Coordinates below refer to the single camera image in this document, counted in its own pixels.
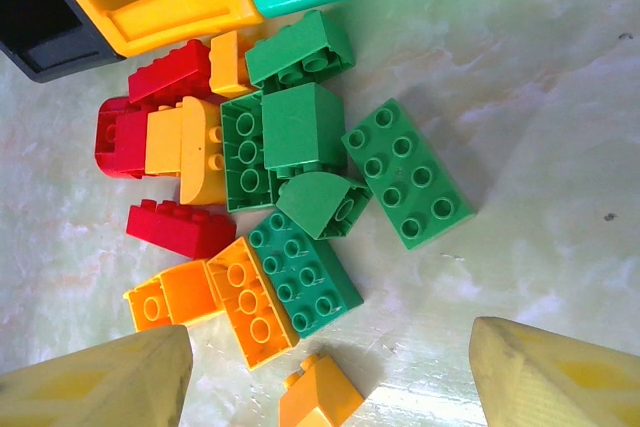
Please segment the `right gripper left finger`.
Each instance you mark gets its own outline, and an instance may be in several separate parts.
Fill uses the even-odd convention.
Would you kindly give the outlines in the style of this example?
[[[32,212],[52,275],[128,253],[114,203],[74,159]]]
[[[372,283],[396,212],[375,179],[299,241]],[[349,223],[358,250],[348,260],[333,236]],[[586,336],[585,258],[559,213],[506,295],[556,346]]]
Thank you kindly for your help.
[[[163,326],[1,376],[3,426],[177,426],[193,369],[187,329]]]

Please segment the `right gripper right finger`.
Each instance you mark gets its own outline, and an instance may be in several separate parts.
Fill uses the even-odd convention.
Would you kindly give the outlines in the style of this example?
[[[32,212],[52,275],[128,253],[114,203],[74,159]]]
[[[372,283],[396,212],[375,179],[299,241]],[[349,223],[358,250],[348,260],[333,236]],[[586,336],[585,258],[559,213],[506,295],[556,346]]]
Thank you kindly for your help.
[[[637,426],[639,357],[498,317],[469,361],[490,426]]]

